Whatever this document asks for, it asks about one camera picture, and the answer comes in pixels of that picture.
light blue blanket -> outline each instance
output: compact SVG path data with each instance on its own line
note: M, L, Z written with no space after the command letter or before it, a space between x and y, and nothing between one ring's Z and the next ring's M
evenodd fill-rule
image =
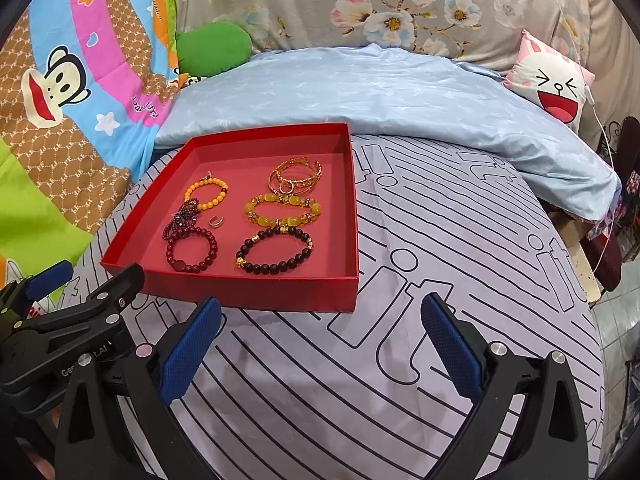
M567 126L507 90L495 73L398 48L259 54L182 90L156 136L173 148L208 133L347 122L353 134L422 137L491 152L539 198L589 221L620 193L616 174Z

bracelet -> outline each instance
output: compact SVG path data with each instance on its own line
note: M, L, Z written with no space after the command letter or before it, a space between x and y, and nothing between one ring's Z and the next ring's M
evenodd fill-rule
M220 180L219 178L213 178L210 172L207 173L206 177L201 178L199 181L191 184L189 189L187 189L187 191L184 192L184 201L187 202L187 200L190 200L191 193L193 193L197 188L206 186L207 184L215 184L216 186L220 186L222 190L220 190L220 193L218 194L218 196L215 197L211 202L199 203L198 209L200 211L205 211L207 209L211 209L212 207L217 206L220 202L222 202L225 199L226 192L229 191L229 186L226 184L224 180Z
M207 270L213 260L216 259L218 254L218 243L216 237L211 231L203 229L201 227L194 227L196 223L196 217L199 213L198 199L191 198L187 202L184 202L178 212L174 214L174 219L171 220L162 232L162 239L167 240L166 246L166 260L176 272L192 272L197 274L203 270ZM199 235L205 237L209 241L209 253L205 258L196 265L187 265L184 260L176 260L174 258L174 247L178 240L183 240L191 235Z
M249 250L257 244L260 240L264 240L265 238L271 238L273 235L278 234L289 234L291 236L295 236L296 238L300 238L304 243L306 243L306 247L302 249L298 254L296 254L293 258L290 258L286 262L282 260L279 264L251 264L244 257L249 253ZM287 270L295 269L299 264L305 261L306 258L311 256L311 252L313 251L314 243L309 237L308 233L302 231L302 229L296 229L295 227L281 227L279 229L267 228L264 231L258 231L257 235L252 236L251 238L247 238L244 241L240 250L236 253L236 265L238 269L244 269L247 273L254 274L278 274L279 272L287 272Z
M308 207L311 209L309 213L302 216L290 216L288 218L273 219L266 216L260 216L254 211L255 207L262 202L278 202L281 204L296 205L300 207ZM297 195L286 195L279 193L267 193L265 195L254 196L244 206L244 212L246 217L254 224L258 224L261 227L297 227L300 224L311 224L315 222L322 213L320 204L313 198L300 198Z
M296 194L307 193L313 189L313 187L318 183L318 180L320 180L320 177L322 176L322 165L320 164L319 161L316 160L316 171L309 178L303 178L301 180L291 180L290 178L286 178L282 176L282 172L284 170L286 170L287 168L290 168L291 166L295 166L297 164L300 164L302 166L307 166L310 170L313 170L308 156L298 156L295 158L290 158L289 160L285 160L283 163L279 164L275 168L275 170L271 171L271 174L269 175L268 186L271 192L277 193L279 191L280 193L291 195L293 194L296 188L303 189L302 191ZM271 181L273 180L274 176L278 179L278 182L280 183L280 185L278 186L278 190L276 190L274 187L271 186ZM289 186L290 189L288 191L284 191L282 189L282 184L287 184L287 186Z

tiled floor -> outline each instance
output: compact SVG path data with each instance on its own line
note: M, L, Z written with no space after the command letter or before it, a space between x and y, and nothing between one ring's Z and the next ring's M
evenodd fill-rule
M623 265L622 281L593 307L604 349L607 403L602 453L614 443L625 402L625 362L640 357L640 259Z

blue gripper pad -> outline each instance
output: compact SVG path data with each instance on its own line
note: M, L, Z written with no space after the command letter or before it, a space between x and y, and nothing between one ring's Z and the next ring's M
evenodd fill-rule
M221 321L220 302L209 298L169 354L162 368L159 391L160 398L167 406L187 392L204 355L218 334Z
M458 394L476 403L482 399L482 368L460 331L444 312L447 305L437 294L422 300L422 325L438 352Z
M66 282L69 282L73 276L74 266L70 262L62 260L60 263L33 276L24 291L25 296L30 301L40 301Z

dark red beaded bracelet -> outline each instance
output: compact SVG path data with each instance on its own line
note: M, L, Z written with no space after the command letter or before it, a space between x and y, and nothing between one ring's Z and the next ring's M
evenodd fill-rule
M286 262L282 260L279 264L251 264L244 259L244 257L249 253L249 250L260 240L272 238L273 235L279 234L289 234L296 238L300 238L304 243L306 243L306 247L293 258L290 258ZM280 272L287 272L288 270L295 269L299 264L311 256L313 249L313 241L309 237L309 234L303 232L302 229L296 229L295 227L288 226L276 226L274 228L265 229L264 231L258 231L257 235L247 238L242 247L240 247L240 250L236 253L236 265L238 266L238 269L244 269L248 274L251 272L254 274L278 274Z
M202 227L194 227L197 215L197 200L185 202L178 212L174 215L174 219L167 225L162 233L162 238L167 240L166 260L177 272L192 272L197 274L203 270L207 270L218 254L218 243L216 237L209 230ZM196 265L187 265L184 260L176 260L174 258L174 247L178 240L188 238L191 235L203 236L209 241L209 253L200 263Z

